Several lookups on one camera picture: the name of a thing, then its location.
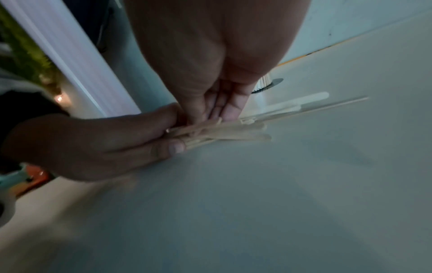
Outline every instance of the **table surface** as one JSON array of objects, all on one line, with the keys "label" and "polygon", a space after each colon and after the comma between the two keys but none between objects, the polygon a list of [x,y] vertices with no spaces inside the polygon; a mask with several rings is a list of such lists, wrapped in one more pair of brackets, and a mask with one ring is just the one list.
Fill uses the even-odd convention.
[{"label": "table surface", "polygon": [[127,185],[61,181],[25,196],[0,230],[0,266],[432,271],[431,28],[424,14],[274,69],[284,81],[250,103],[370,100],[270,123],[271,143],[214,143]]}]

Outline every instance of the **dark sleeve cuff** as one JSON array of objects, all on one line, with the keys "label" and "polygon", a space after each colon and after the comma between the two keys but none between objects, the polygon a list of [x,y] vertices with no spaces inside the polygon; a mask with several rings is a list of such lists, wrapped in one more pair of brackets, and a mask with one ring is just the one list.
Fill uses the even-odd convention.
[{"label": "dark sleeve cuff", "polygon": [[48,114],[69,115],[41,93],[9,91],[0,95],[0,147],[9,132],[19,123]]}]

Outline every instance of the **bundle of wooden sticks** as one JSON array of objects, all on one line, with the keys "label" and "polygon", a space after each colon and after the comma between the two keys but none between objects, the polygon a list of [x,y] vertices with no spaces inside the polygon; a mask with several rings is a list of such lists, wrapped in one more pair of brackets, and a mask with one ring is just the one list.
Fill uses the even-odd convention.
[{"label": "bundle of wooden sticks", "polygon": [[299,106],[297,108],[291,106],[253,117],[241,118],[237,121],[222,122],[221,118],[208,120],[200,124],[169,129],[165,137],[183,140],[188,150],[217,140],[270,141],[271,136],[263,133],[266,130],[266,122],[331,109],[367,99],[368,97],[365,96],[304,110],[301,110]]}]

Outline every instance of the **hand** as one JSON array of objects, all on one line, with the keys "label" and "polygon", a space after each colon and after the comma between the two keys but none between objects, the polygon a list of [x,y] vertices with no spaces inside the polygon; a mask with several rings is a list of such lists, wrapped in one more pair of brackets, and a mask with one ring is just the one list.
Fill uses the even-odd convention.
[{"label": "hand", "polygon": [[148,63],[188,115],[235,120],[288,50],[309,0],[125,0]]},{"label": "hand", "polygon": [[17,125],[0,152],[70,179],[101,180],[183,152],[182,141],[160,137],[184,122],[177,104],[149,114],[95,120],[51,114]]}]

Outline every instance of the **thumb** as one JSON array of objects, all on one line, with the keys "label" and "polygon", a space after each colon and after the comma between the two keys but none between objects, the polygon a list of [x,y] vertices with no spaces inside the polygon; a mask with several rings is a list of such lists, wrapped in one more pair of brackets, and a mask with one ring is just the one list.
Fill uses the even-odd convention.
[{"label": "thumb", "polygon": [[153,162],[168,159],[185,150],[186,146],[180,139],[160,139],[143,146],[117,152],[115,161],[120,172],[128,172]]},{"label": "thumb", "polygon": [[197,124],[207,120],[206,101],[203,95],[196,97],[176,96],[176,99],[188,117],[188,121]]}]

